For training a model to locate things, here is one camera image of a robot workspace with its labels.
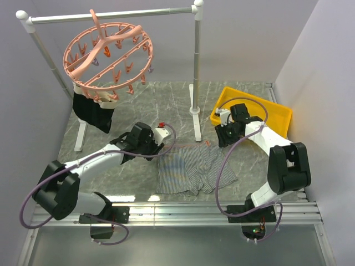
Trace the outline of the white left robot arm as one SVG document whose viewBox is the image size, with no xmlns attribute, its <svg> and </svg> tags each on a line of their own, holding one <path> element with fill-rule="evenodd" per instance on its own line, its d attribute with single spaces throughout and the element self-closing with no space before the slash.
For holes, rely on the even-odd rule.
<svg viewBox="0 0 355 266">
<path fill-rule="evenodd" d="M 81 185 L 136 157 L 152 160 L 169 136 L 170 132 L 163 126 L 152 129 L 143 122 L 137 122 L 129 132 L 111 140 L 97 152 L 76 161 L 51 162 L 32 198 L 56 220 L 76 211 L 91 214 L 98 222 L 105 223 L 113 215 L 112 203 L 99 192 L 80 192 Z"/>
</svg>

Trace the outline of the pink round clip hanger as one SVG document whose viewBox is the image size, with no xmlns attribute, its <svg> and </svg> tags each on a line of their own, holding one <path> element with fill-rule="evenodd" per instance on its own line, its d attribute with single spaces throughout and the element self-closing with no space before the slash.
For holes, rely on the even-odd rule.
<svg viewBox="0 0 355 266">
<path fill-rule="evenodd" d="M 122 22 L 100 23 L 91 10 L 94 25 L 78 34 L 67 46 L 63 67 L 67 76 L 97 100 L 107 92 L 118 100 L 119 90 L 133 95 L 134 84 L 146 84 L 152 71 L 153 42 L 140 25 Z"/>
</svg>

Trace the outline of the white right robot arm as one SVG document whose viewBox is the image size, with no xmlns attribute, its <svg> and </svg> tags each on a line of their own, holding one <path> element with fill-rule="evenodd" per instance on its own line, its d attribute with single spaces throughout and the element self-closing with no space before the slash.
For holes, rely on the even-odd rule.
<svg viewBox="0 0 355 266">
<path fill-rule="evenodd" d="M 247 196 L 240 213 L 225 211 L 217 203 L 222 214 L 229 218 L 246 217 L 253 222 L 258 221 L 267 207 L 290 192 L 311 184 L 305 144 L 280 136 L 266 125 L 266 119 L 250 116 L 245 104 L 236 104 L 229 109 L 219 107 L 216 115 L 220 118 L 220 123 L 215 126 L 220 147 L 230 146 L 234 150 L 249 139 L 268 156 L 266 183 Z"/>
</svg>

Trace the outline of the grey striped boxer underwear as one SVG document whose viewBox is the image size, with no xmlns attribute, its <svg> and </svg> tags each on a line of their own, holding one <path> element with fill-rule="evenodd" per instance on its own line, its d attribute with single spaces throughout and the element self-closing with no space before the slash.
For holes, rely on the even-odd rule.
<svg viewBox="0 0 355 266">
<path fill-rule="evenodd" d="M 204 141 L 175 146 L 158 158 L 158 186 L 155 193 L 197 196 L 216 188 L 217 174 L 225 159 L 222 148 Z"/>
</svg>

